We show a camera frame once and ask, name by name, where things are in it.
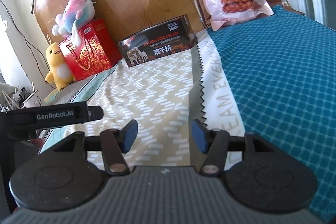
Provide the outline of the black sheep print box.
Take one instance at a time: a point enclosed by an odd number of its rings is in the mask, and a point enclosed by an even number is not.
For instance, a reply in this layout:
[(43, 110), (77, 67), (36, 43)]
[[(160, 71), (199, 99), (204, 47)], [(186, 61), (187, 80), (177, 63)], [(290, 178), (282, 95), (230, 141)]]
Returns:
[(117, 45), (127, 65), (134, 67), (189, 50), (196, 43), (188, 16), (182, 15), (136, 32)]

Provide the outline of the patterned bed sheet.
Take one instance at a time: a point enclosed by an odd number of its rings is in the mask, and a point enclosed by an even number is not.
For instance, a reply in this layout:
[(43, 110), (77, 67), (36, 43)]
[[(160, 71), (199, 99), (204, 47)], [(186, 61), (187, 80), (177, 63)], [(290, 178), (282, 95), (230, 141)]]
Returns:
[(45, 131), (44, 149), (68, 135), (86, 136), (121, 129), (136, 120), (138, 134), (124, 156), (135, 165), (200, 166), (204, 158), (191, 136), (193, 120), (208, 129), (243, 136), (245, 128), (214, 41), (206, 31), (194, 35), (190, 50), (128, 67), (125, 61), (61, 91), (55, 102), (85, 101), (100, 106), (99, 121)]

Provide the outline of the red gift box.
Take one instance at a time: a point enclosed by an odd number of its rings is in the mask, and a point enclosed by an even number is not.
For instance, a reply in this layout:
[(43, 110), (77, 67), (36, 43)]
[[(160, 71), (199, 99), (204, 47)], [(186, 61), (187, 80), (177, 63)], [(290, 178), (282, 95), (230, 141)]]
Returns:
[(75, 79), (80, 81), (115, 66), (121, 59), (103, 19), (94, 20), (78, 30), (80, 45), (64, 39), (60, 50)]

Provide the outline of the yellow duck plush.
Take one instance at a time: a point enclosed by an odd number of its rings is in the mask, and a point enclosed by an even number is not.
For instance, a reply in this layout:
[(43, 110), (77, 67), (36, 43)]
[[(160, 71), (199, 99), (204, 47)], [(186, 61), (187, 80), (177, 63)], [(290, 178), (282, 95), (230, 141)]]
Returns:
[(52, 43), (46, 50), (46, 59), (50, 70), (45, 77), (48, 84), (55, 84), (56, 89), (61, 91), (76, 79), (66, 63), (58, 43)]

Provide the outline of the teal blue mat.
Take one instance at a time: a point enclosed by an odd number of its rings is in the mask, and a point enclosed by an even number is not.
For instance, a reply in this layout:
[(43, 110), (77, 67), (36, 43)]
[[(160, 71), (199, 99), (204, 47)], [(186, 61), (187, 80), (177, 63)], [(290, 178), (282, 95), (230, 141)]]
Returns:
[(335, 31), (282, 6), (210, 31), (247, 131), (305, 163), (318, 180), (310, 211), (335, 218)]

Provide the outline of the pastel plush toy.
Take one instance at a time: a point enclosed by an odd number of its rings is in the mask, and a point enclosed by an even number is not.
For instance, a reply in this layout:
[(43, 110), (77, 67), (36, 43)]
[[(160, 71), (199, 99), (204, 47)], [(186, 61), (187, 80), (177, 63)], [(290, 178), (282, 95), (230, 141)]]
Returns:
[(70, 38), (72, 44), (79, 47), (81, 45), (79, 30), (90, 23), (94, 16), (95, 8), (92, 0), (69, 0), (64, 12), (56, 15), (52, 34)]

